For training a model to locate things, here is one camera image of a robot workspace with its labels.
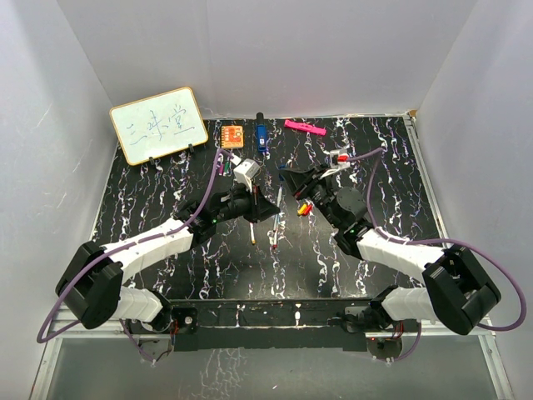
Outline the white pen blue tip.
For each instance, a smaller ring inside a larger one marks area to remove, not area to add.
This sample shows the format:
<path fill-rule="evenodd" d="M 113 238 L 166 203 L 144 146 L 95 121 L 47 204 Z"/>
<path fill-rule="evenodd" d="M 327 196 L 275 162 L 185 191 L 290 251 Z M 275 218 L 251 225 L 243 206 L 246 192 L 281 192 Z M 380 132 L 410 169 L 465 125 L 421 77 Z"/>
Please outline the white pen blue tip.
<path fill-rule="evenodd" d="M 278 207 L 278 214 L 281 212 L 282 197 L 283 197 L 283 183 L 281 182 L 278 186 L 277 195 L 276 195 L 276 206 Z"/>

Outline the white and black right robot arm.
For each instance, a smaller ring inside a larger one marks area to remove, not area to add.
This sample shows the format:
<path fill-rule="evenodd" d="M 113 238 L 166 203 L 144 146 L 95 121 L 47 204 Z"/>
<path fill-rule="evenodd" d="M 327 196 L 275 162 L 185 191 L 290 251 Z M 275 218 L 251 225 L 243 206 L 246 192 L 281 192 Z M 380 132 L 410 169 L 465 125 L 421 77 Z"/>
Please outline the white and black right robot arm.
<path fill-rule="evenodd" d="M 311 201 L 336 229 L 334 240 L 346 255 L 393 268 L 421 283 L 414 288 L 388 287 L 357 315 L 344 313 L 347 325 L 388 331 L 400 321 L 427 320 L 466 335 L 501 300 L 470 249 L 385 239 L 367 218 L 362 194 L 353 187 L 335 189 L 325 167 L 305 172 L 283 168 L 280 174 L 295 199 Z"/>

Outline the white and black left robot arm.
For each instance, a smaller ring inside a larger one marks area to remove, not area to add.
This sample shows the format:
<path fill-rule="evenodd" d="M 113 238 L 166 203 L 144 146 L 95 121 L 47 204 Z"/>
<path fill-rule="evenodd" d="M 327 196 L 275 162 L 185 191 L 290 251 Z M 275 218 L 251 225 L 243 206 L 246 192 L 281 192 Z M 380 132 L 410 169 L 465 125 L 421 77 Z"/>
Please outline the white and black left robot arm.
<path fill-rule="evenodd" d="M 155 263 L 202 245 L 217 224 L 237 218 L 262 222 L 280 208 L 258 186 L 236 184 L 209 197 L 186 202 L 161 225 L 121 242 L 81 245 L 61 276 L 55 293 L 86 329 L 110 319 L 137 320 L 155 333 L 172 324 L 172 305 L 159 292 L 127 287 L 126 282 Z"/>

